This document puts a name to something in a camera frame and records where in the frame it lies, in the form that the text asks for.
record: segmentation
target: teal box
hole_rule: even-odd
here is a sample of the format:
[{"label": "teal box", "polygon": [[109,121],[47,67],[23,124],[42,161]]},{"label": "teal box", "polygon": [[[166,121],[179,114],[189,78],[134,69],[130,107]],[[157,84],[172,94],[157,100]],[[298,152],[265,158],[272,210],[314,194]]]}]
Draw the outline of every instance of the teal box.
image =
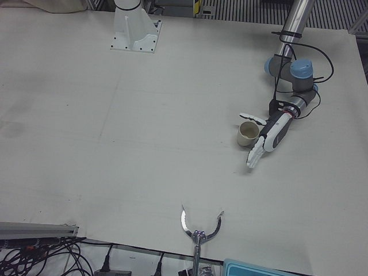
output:
[{"label": "teal box", "polygon": [[295,276],[294,274],[255,266],[238,260],[226,259],[224,261],[222,276]]}]

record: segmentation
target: white paper cup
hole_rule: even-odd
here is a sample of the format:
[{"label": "white paper cup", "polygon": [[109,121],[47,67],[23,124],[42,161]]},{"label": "white paper cup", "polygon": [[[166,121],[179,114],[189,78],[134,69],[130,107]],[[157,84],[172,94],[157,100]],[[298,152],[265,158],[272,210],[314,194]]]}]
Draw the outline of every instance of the white paper cup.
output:
[{"label": "white paper cup", "polygon": [[237,132],[237,143],[245,146],[250,145],[259,135],[259,128],[254,122],[244,122],[239,125]]}]

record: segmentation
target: white table surface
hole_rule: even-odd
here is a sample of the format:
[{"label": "white table surface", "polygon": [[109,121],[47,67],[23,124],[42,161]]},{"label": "white table surface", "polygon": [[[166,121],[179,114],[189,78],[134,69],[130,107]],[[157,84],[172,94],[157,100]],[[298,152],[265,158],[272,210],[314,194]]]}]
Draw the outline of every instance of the white table surface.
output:
[{"label": "white table surface", "polygon": [[[253,171],[239,112],[266,116],[280,26],[163,17],[155,54],[111,51],[113,13],[0,9],[0,221],[300,273],[368,271],[368,87],[355,39],[306,29],[336,73]],[[317,52],[315,76],[329,74]]]}]

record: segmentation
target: robotic arm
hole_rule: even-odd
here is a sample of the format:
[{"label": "robotic arm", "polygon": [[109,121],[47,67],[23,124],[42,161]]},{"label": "robotic arm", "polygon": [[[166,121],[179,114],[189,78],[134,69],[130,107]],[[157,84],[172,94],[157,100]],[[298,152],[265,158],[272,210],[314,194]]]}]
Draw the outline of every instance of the robotic arm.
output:
[{"label": "robotic arm", "polygon": [[254,168],[266,151],[271,152],[277,147],[293,119],[301,115],[318,92],[318,87],[313,80],[312,62],[308,59],[292,62],[293,50],[290,47],[290,43],[296,43],[301,38],[314,4],[315,0],[294,1],[282,32],[279,33],[281,45],[275,55],[264,65],[264,70],[271,76],[292,83],[292,96],[282,102],[283,105],[274,98],[270,102],[270,117],[266,121],[249,114],[240,114],[241,117],[264,126],[258,141],[248,154],[249,168]]}]

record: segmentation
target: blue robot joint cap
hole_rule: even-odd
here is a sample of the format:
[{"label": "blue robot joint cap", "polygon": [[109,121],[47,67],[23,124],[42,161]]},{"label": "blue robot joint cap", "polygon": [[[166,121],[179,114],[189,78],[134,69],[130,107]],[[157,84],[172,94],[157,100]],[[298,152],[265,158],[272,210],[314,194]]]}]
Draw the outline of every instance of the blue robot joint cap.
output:
[{"label": "blue robot joint cap", "polygon": [[313,76],[313,66],[309,59],[298,59],[290,66],[290,73],[297,79],[308,79]]},{"label": "blue robot joint cap", "polygon": [[266,60],[266,62],[265,62],[265,64],[264,64],[264,71],[267,73],[267,74],[269,74],[269,75],[271,75],[271,73],[270,73],[270,62],[271,62],[271,59],[272,59],[273,57],[270,57],[269,59],[267,59]]}]

